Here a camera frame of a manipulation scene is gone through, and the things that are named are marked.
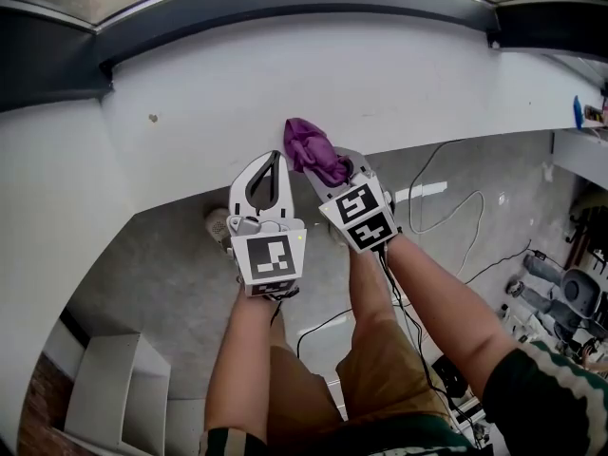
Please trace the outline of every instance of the shoe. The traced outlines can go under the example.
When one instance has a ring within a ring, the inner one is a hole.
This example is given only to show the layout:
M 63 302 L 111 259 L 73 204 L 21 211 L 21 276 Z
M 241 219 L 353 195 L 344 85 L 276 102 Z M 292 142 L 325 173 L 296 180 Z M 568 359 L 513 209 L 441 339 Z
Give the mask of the shoe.
M 224 252 L 230 246 L 230 230 L 226 224 L 229 216 L 226 208 L 218 208 L 205 217 L 205 230 Z
M 506 289 L 504 289 L 504 291 L 508 295 L 518 297 L 523 292 L 524 287 L 525 285 L 520 280 L 511 280 L 508 284 L 506 284 Z

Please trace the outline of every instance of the black cable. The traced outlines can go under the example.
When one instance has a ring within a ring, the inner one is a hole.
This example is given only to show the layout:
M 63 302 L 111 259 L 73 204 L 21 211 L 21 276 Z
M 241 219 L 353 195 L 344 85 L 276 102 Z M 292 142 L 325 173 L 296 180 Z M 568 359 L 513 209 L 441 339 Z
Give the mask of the black cable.
M 553 258 L 551 258 L 549 255 L 545 255 L 547 257 L 547 260 L 551 260 L 553 263 L 555 263 L 558 267 L 560 267 L 562 270 L 566 270 L 565 268 L 563 268 L 558 262 L 556 262 Z
M 393 304 L 394 307 L 400 307 L 398 304 Z M 314 333 L 316 330 L 319 330 L 321 328 L 323 328 L 323 326 L 325 326 L 328 323 L 331 323 L 334 319 L 336 319 L 337 317 L 340 317 L 342 314 L 346 314 L 349 313 L 350 311 L 352 311 L 352 308 L 347 309 L 346 311 L 342 311 L 342 313 L 340 314 L 336 314 L 334 317 L 332 317 L 331 319 L 328 319 L 327 321 L 325 321 L 323 324 L 319 324 L 317 327 L 312 328 L 309 331 L 304 332 L 299 339 L 297 340 L 297 345 L 295 346 L 295 354 L 297 355 L 297 357 L 300 357 L 300 344 L 302 343 L 302 339 L 304 339 L 304 336 L 306 336 L 307 334 L 310 333 Z
M 527 249 L 528 252 L 532 252 L 534 254 L 534 257 L 536 258 L 540 258 L 541 260 L 550 260 L 553 263 L 555 263 L 558 267 L 560 267 L 562 270 L 566 270 L 564 269 L 558 262 L 556 262 L 553 258 L 551 258 L 549 255 L 545 254 L 544 252 L 541 252 L 540 250 L 532 250 L 531 248 Z
M 416 320 L 411 317 L 411 315 L 409 315 L 409 313 L 406 311 L 403 302 L 401 300 L 401 296 L 398 293 L 398 289 L 397 289 L 397 285 L 395 284 L 394 279 L 392 278 L 392 274 L 390 273 L 390 270 L 387 266 L 387 263 L 384 259 L 384 256 L 382 256 L 381 254 L 378 255 L 380 257 L 380 264 L 382 265 L 382 268 L 384 270 L 385 275 L 387 276 L 387 278 L 389 279 L 389 283 L 390 286 L 392 288 L 392 293 L 395 296 L 395 299 L 397 299 L 397 302 L 399 303 L 399 306 L 401 308 L 401 311 L 403 312 L 403 315 L 407 317 L 407 319 L 409 319 L 414 327 L 416 328 L 416 330 L 418 331 L 418 335 L 417 335 L 417 342 L 418 342 L 418 354 L 420 355 L 420 360 L 422 361 L 422 367 L 425 371 L 425 376 L 427 378 L 427 383 L 428 386 L 435 390 L 437 393 L 442 393 L 445 398 L 447 399 L 447 404 L 448 406 L 452 409 L 452 410 L 456 410 L 458 412 L 458 414 L 465 418 L 465 420 L 470 424 L 471 426 L 471 430 L 473 431 L 473 440 L 475 441 L 475 446 L 478 449 L 482 449 L 480 442 L 477 440 L 477 438 L 475 437 L 475 429 L 473 428 L 473 421 L 471 421 L 470 417 L 468 417 L 464 412 L 462 412 L 460 410 L 459 407 L 457 407 L 454 402 L 452 401 L 451 397 L 449 397 L 449 395 L 447 395 L 447 392 L 443 389 L 440 389 L 438 387 L 435 387 L 433 385 L 432 379 L 430 378 L 430 371 L 428 370 L 428 366 L 427 366 L 427 360 L 425 360 L 425 357 L 422 355 L 422 327 L 420 326 L 420 324 L 418 324 L 416 322 Z
M 278 305 L 276 306 L 275 309 L 275 313 L 273 314 L 273 317 L 270 318 L 270 325 L 272 326 L 273 323 L 275 322 L 275 318 L 278 316 L 278 314 L 281 312 L 281 304 L 283 303 L 282 300 L 278 301 Z
M 472 278 L 470 278 L 467 282 L 465 282 L 466 285 L 470 284 L 473 280 L 475 280 L 478 276 L 480 276 L 481 274 L 483 274 L 484 272 L 488 271 L 489 269 L 491 269 L 492 267 L 498 265 L 499 263 L 503 263 L 504 261 L 510 260 L 511 258 L 515 258 L 515 257 L 519 257 L 521 254 L 524 254 L 525 252 L 527 252 L 528 250 L 530 250 L 530 244 L 532 243 L 532 239 L 528 240 L 528 244 L 525 245 L 525 248 L 523 250 L 521 250 L 520 252 L 518 252 L 515 255 L 512 256 L 506 256 L 505 258 L 501 258 L 499 261 L 494 262 L 494 263 L 490 263 L 487 267 L 485 267 L 484 269 L 482 269 L 481 271 L 479 271 L 477 274 L 475 274 Z

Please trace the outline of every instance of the shirt sleeve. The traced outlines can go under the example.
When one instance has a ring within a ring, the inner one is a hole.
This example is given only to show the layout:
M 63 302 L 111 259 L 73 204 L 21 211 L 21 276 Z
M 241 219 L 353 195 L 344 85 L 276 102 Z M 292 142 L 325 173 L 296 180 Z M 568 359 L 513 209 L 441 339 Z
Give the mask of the shirt sleeve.
M 483 400 L 514 456 L 608 450 L 608 384 L 543 343 L 508 354 L 490 375 Z
M 242 430 L 216 428 L 200 439 L 199 456 L 258 456 L 266 455 L 266 445 L 256 436 Z

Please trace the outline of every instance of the brick wall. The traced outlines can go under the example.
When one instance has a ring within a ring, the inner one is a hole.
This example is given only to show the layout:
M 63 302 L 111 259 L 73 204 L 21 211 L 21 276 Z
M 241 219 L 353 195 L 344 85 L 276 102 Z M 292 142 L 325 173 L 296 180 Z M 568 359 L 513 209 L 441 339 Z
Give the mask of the brick wall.
M 43 354 L 29 382 L 19 428 L 19 456 L 89 456 L 53 430 L 63 429 L 73 382 Z

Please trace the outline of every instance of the purple cloth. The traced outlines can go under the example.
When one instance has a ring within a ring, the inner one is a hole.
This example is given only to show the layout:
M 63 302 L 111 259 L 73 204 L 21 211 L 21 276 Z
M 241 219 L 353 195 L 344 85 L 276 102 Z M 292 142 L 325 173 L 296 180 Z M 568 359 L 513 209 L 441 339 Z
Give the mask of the purple cloth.
M 327 135 L 316 125 L 301 118 L 285 122 L 285 153 L 294 161 L 294 170 L 313 171 L 328 187 L 336 187 L 349 178 L 351 160 L 338 156 Z

